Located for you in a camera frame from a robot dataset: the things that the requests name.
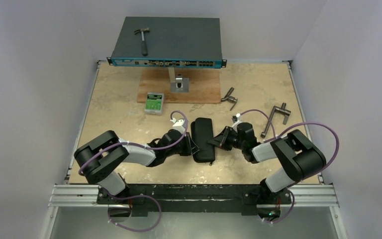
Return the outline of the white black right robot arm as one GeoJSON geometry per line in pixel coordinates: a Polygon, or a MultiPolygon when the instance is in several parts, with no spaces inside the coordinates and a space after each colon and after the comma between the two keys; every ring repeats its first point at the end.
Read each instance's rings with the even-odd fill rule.
{"type": "Polygon", "coordinates": [[[298,129],[284,138],[261,143],[252,124],[241,122],[235,127],[226,126],[220,134],[208,140],[208,144],[227,151],[239,149],[246,161],[253,164],[278,159],[281,168],[260,182],[259,195],[267,203],[276,199],[283,189],[326,166],[324,154],[298,129]]]}

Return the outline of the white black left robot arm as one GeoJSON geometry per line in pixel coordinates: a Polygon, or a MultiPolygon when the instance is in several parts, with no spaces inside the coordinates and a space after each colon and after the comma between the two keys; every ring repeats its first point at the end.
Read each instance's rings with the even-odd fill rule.
{"type": "Polygon", "coordinates": [[[173,155],[191,156],[199,151],[189,132],[171,129],[161,138],[147,144],[138,144],[119,138],[108,130],[74,152],[74,159],[80,166],[79,174],[89,184],[97,184],[109,193],[117,204],[128,199],[125,180],[116,173],[123,162],[146,167],[156,167],[173,155]]]}

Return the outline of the black zipper tool case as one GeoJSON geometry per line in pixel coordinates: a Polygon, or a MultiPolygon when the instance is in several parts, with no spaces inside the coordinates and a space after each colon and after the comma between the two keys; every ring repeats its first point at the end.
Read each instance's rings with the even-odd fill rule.
{"type": "Polygon", "coordinates": [[[196,118],[191,123],[191,138],[198,147],[198,151],[193,154],[194,161],[211,165],[215,161],[214,146],[208,143],[214,138],[212,119],[196,118]]]}

